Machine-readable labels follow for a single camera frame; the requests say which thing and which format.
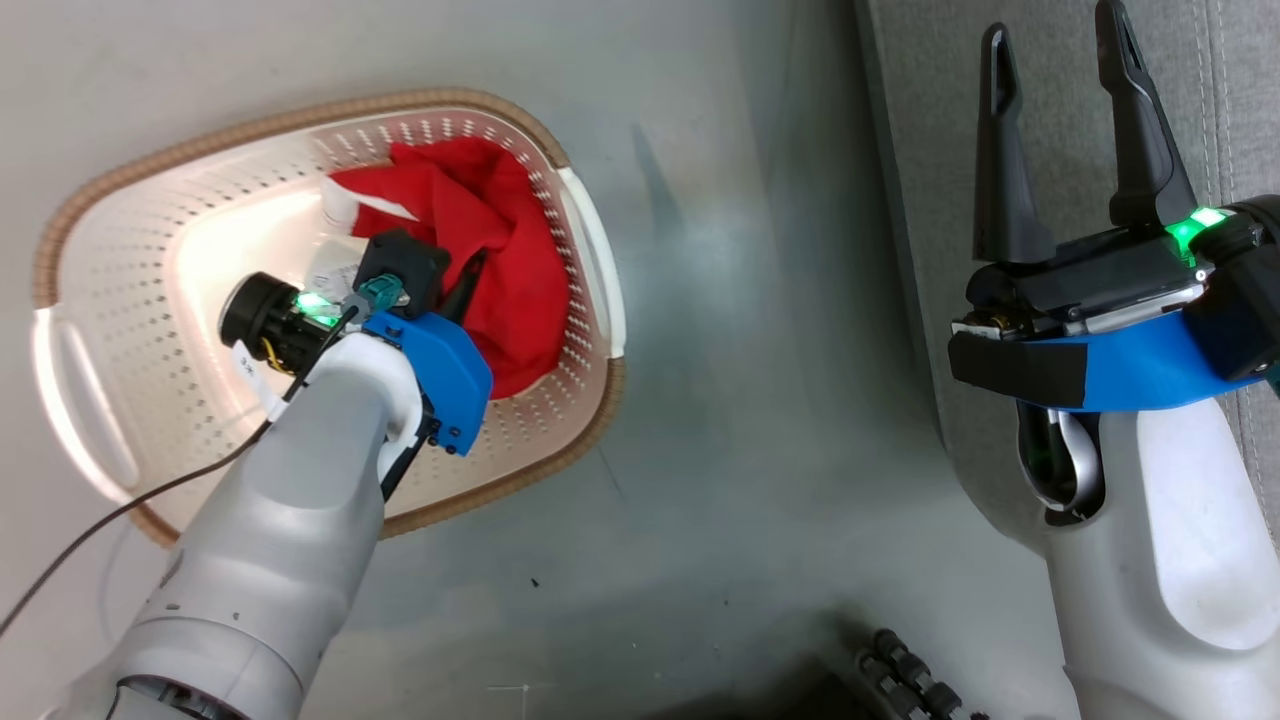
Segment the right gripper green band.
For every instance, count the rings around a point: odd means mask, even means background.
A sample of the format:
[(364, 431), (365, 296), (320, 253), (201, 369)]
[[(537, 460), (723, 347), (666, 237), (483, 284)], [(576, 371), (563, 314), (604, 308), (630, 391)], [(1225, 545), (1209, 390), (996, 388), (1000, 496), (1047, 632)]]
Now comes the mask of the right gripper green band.
[(1056, 254), (1038, 217), (1021, 143), (1021, 85), (1009, 28), (993, 23), (980, 44), (973, 232), (973, 258), (993, 264), (969, 279), (972, 310), (952, 322), (952, 334), (1097, 334), (1183, 307), (1206, 290), (1213, 266), (1192, 252), (1190, 242), (1234, 211), (1197, 209), (1124, 3), (1094, 5), (1094, 36), (1100, 83), (1114, 117), (1117, 188), (1108, 215), (1115, 225), (1143, 227), (1100, 232)]

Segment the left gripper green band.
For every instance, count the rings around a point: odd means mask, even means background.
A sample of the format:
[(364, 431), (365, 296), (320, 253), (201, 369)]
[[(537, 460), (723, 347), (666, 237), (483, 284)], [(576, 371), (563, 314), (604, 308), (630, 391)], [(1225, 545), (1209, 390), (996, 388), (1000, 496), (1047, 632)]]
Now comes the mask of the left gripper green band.
[[(477, 250), (463, 265), (454, 286), (443, 296), (438, 314), (457, 325), (465, 323), (481, 273), (486, 265), (488, 250)], [(298, 293), (294, 307), (320, 324), (362, 325), (372, 315), (404, 306), (410, 300), (402, 281), (393, 274), (380, 274), (357, 283), (340, 301), (329, 300), (315, 292)]]

